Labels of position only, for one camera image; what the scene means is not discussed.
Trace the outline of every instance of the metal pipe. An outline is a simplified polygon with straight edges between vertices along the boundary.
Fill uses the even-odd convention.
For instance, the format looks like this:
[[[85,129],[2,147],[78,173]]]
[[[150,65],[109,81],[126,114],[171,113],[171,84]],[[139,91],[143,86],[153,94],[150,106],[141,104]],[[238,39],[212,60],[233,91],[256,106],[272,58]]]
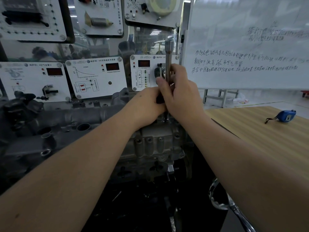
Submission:
[[[171,64],[172,64],[172,53],[174,50],[174,41],[166,40],[165,41],[165,79],[171,84]]]

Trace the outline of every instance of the tape measure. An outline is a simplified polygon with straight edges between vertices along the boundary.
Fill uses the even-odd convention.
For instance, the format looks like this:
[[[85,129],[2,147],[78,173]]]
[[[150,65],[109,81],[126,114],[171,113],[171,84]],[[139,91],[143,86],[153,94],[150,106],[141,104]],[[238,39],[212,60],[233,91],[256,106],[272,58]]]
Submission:
[[[291,120],[293,120],[295,115],[296,115],[296,111],[295,110],[281,111],[281,112],[278,113],[278,115],[276,115],[276,117],[274,117],[274,118],[267,118],[266,121],[265,121],[265,124],[267,124],[267,122],[269,120],[276,120],[276,119],[278,119],[281,122],[287,123],[287,122],[290,122]]]

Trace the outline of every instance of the metal frame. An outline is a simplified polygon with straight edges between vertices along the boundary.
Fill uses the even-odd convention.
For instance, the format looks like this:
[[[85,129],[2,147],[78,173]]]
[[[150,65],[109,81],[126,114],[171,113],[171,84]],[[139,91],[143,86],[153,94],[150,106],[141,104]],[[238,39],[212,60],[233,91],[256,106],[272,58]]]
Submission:
[[[238,93],[239,93],[239,89],[237,89],[236,92],[235,92],[235,91],[229,91],[229,90],[227,90],[227,89],[219,89],[218,97],[209,96],[209,95],[207,95],[207,93],[208,93],[208,89],[205,89],[205,91],[204,91],[204,97],[203,97],[203,103],[206,102],[206,98],[212,98],[212,99],[216,99],[216,100],[222,100],[221,108],[223,108],[224,105],[225,105],[227,93],[235,94],[235,98],[237,98],[237,97],[238,97]]]

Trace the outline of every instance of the engine block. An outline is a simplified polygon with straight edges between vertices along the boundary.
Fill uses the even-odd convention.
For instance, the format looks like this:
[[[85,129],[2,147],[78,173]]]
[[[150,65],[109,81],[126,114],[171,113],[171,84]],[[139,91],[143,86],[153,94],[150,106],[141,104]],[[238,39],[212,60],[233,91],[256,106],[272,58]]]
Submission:
[[[9,184],[95,129],[129,101],[127,88],[113,94],[110,106],[97,103],[91,108],[75,101],[71,109],[44,110],[44,104],[33,100],[31,94],[20,92],[15,96],[0,111],[0,175]],[[192,145],[176,120],[158,117],[131,136],[109,182],[152,181],[172,173],[174,161],[185,157],[183,148]]]

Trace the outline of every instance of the striped wooden tabletop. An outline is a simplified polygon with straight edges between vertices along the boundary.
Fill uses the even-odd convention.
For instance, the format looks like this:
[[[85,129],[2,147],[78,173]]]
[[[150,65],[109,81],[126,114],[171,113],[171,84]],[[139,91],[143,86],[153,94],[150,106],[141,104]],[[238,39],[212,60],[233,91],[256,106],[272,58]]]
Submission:
[[[239,138],[309,179],[309,120],[296,115],[288,123],[264,123],[279,112],[270,106],[205,110]]]

